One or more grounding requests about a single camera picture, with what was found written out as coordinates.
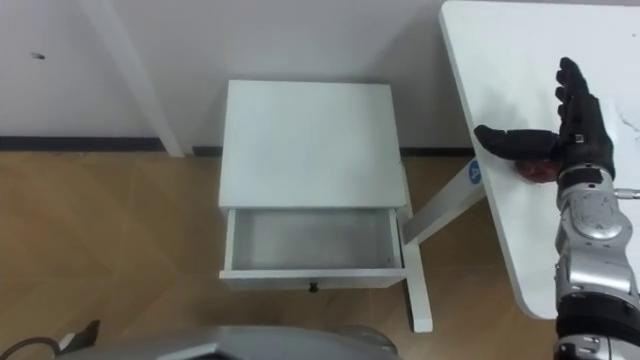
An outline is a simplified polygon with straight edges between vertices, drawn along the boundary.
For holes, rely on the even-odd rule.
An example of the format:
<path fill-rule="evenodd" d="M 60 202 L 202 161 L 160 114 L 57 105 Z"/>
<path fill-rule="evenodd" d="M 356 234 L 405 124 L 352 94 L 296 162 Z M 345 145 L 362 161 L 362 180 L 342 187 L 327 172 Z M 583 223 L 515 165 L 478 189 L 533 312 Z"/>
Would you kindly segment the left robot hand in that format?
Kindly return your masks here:
<path fill-rule="evenodd" d="M 100 325 L 100 320 L 93 320 L 83 330 L 65 335 L 59 342 L 60 355 L 93 347 L 99 336 Z"/>

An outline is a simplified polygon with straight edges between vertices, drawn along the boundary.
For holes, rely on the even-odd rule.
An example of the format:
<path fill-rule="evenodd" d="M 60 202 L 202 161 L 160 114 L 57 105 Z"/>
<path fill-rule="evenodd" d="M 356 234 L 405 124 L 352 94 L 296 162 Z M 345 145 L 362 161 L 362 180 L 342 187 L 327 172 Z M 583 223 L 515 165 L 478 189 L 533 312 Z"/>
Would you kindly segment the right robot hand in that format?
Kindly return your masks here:
<path fill-rule="evenodd" d="M 591 93 L 579 65 L 568 57 L 561 58 L 556 81 L 558 131 L 478 125 L 473 130 L 476 140 L 492 155 L 512 161 L 516 172 L 534 183 L 554 182 L 563 170 L 585 164 L 614 176 L 614 145 L 600 101 Z"/>

